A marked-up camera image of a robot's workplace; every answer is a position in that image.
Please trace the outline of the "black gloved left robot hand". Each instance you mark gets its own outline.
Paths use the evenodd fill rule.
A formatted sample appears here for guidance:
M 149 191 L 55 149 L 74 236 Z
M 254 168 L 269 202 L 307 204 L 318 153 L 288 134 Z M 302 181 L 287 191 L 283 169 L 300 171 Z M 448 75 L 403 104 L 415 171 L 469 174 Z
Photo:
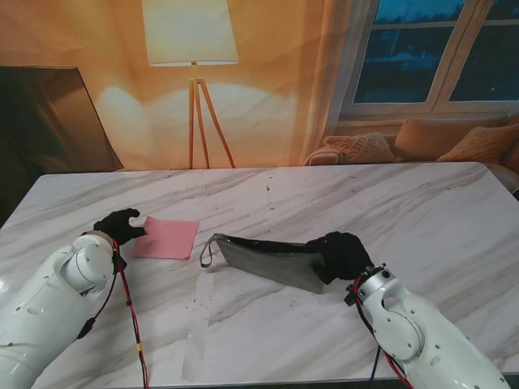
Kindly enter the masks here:
M 113 238 L 119 246 L 123 246 L 132 239 L 146 235 L 144 227 L 130 225 L 130 219 L 138 216 L 140 216 L 140 212 L 134 208 L 111 212 L 102 220 L 97 221 L 93 225 L 93 229 L 105 233 Z

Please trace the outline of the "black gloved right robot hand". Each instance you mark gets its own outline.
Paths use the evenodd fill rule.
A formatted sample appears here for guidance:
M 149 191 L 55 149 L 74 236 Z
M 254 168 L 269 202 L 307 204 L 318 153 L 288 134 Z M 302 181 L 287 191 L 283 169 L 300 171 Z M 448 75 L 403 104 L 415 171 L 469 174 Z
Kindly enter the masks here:
M 361 240 L 351 233 L 327 233 L 305 247 L 323 258 L 324 262 L 314 264 L 312 270 L 325 284 L 335 279 L 356 280 L 367 267 L 374 267 Z

